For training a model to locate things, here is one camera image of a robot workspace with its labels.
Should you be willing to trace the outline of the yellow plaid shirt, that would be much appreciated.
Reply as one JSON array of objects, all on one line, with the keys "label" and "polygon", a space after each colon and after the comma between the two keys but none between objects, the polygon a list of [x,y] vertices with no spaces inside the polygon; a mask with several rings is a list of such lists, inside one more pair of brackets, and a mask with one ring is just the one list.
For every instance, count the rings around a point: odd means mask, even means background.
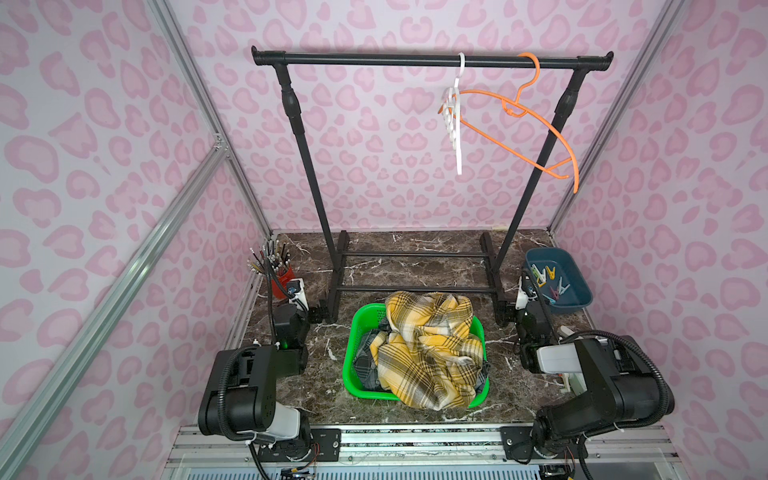
[{"label": "yellow plaid shirt", "polygon": [[474,318],[466,296],[390,295],[385,301],[387,326],[368,346],[381,388],[411,408],[469,407],[485,362],[482,341],[471,332]]}]

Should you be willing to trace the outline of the white clothespin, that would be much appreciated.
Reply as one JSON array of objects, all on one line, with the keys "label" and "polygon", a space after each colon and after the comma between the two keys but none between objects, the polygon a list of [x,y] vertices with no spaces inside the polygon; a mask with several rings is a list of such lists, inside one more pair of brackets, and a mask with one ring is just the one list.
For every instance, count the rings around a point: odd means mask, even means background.
[{"label": "white clothespin", "polygon": [[534,268],[534,270],[536,270],[538,272],[539,276],[540,276],[540,280],[538,282],[536,281],[537,282],[537,286],[538,287],[543,287],[547,283],[546,276],[544,274],[542,274],[537,268]]}]

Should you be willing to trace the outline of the white plastic hanger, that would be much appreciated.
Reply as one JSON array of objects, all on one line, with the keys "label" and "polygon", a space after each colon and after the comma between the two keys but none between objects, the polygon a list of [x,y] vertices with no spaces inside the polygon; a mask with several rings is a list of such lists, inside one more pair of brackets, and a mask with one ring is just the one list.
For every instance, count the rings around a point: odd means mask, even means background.
[{"label": "white plastic hanger", "polygon": [[453,149],[456,173],[458,176],[463,174],[463,152],[461,143],[461,93],[460,82],[466,68],[466,57],[463,52],[459,53],[459,68],[454,77],[453,83],[444,91],[439,114],[442,116],[450,145]]}]

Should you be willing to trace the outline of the grey plaid shirt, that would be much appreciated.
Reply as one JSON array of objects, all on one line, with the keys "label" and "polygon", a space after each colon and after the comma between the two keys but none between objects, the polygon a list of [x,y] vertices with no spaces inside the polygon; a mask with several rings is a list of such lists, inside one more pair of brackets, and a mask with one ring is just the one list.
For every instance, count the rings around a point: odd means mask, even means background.
[{"label": "grey plaid shirt", "polygon": [[370,350],[371,345],[381,334],[383,334],[383,339],[387,340],[389,333],[388,329],[373,329],[363,334],[360,339],[353,358],[353,371],[364,391],[385,392],[390,390],[388,386],[380,382],[377,364]]}]

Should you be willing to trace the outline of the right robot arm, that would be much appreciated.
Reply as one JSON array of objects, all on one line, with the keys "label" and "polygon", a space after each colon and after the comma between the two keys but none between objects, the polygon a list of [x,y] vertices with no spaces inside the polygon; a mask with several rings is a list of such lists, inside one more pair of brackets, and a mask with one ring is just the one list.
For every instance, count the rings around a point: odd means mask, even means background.
[{"label": "right robot arm", "polygon": [[650,426],[673,412],[670,386],[632,337],[584,330],[560,338],[548,306],[533,301],[516,312],[515,327],[524,369],[581,382],[569,400],[538,410],[527,439],[508,443],[515,461],[527,464],[570,446],[584,460],[587,440]]}]

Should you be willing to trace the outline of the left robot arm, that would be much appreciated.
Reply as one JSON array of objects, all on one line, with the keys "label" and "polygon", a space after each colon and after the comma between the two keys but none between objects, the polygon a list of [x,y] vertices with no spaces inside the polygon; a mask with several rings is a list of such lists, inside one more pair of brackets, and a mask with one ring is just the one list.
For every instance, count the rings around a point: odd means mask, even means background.
[{"label": "left robot arm", "polygon": [[307,414],[277,400],[280,379],[302,374],[308,363],[308,309],[284,303],[272,316],[274,342],[217,353],[198,411],[198,427],[249,447],[302,459],[312,451]]}]

